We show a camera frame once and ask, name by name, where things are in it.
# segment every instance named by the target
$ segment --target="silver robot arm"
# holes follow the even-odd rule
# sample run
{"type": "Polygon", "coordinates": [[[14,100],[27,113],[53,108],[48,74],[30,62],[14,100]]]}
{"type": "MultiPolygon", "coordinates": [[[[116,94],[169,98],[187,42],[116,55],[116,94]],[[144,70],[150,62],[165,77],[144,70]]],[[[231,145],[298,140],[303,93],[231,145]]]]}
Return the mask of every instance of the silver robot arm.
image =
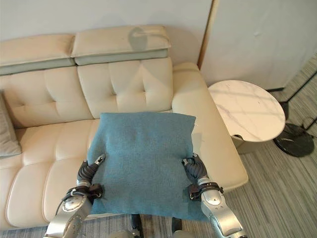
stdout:
{"type": "Polygon", "coordinates": [[[218,238],[247,238],[246,232],[237,217],[227,206],[222,187],[211,182],[207,170],[199,156],[183,160],[186,173],[198,186],[190,192],[192,200],[201,199],[201,209],[210,220],[218,238]]]}
{"type": "Polygon", "coordinates": [[[103,189],[100,184],[91,185],[99,164],[106,156],[100,155],[96,161],[88,165],[84,161],[77,175],[77,186],[71,188],[62,199],[61,211],[50,222],[44,238],[75,238],[82,222],[90,214],[94,199],[101,197],[103,189]]]}

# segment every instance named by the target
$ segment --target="gray carpet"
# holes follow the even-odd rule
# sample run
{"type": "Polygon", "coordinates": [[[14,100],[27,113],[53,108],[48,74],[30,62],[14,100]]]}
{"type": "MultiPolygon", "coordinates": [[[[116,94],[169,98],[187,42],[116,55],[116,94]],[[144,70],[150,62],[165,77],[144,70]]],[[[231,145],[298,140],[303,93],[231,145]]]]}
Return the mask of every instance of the gray carpet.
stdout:
{"type": "MultiPolygon", "coordinates": [[[[317,69],[317,55],[282,92],[285,100],[317,69]]],[[[317,77],[290,102],[289,122],[305,126],[317,116],[317,77]]],[[[309,133],[317,135],[317,125],[309,133]]],[[[270,141],[258,151],[241,155],[249,182],[225,195],[250,238],[317,237],[317,150],[306,157],[284,154],[270,141]]],[[[170,238],[171,218],[142,216],[146,238],[170,238]]],[[[106,238],[111,232],[129,228],[129,216],[121,215],[85,222],[80,238],[106,238]]],[[[212,238],[208,223],[183,221],[183,229],[197,238],[212,238]]],[[[46,227],[6,231],[2,238],[41,238],[46,227]]]]}

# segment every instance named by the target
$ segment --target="teal fabric pillow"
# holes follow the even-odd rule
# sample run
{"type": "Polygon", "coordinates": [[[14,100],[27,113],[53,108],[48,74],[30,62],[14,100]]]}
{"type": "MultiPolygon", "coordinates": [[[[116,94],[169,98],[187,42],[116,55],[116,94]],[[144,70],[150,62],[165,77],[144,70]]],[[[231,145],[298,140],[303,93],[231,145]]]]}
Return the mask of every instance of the teal fabric pillow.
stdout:
{"type": "Polygon", "coordinates": [[[182,159],[192,156],[195,117],[175,113],[102,113],[88,152],[100,165],[93,183],[105,188],[92,214],[152,214],[203,220],[200,202],[190,201],[182,159]]]}

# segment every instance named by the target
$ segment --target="cream leather sofa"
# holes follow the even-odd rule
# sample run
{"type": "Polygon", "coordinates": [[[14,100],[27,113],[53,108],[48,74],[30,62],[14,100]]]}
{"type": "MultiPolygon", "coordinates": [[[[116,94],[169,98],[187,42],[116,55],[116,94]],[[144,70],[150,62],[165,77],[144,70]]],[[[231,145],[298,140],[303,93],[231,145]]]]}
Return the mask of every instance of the cream leather sofa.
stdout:
{"type": "Polygon", "coordinates": [[[169,47],[161,26],[1,42],[0,90],[22,147],[22,154],[0,159],[1,230],[44,226],[54,217],[76,183],[101,112],[196,116],[194,151],[211,179],[225,191],[247,182],[197,66],[173,66],[169,47]]]}

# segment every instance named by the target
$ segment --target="side table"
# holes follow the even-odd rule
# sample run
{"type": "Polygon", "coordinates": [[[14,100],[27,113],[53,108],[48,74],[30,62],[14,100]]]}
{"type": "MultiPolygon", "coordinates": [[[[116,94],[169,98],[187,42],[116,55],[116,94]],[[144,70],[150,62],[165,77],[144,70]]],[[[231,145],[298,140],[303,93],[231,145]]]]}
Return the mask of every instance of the side table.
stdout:
{"type": "Polygon", "coordinates": [[[238,153],[254,151],[283,131],[284,111],[261,87],[244,81],[225,80],[210,86],[209,91],[238,153]]]}

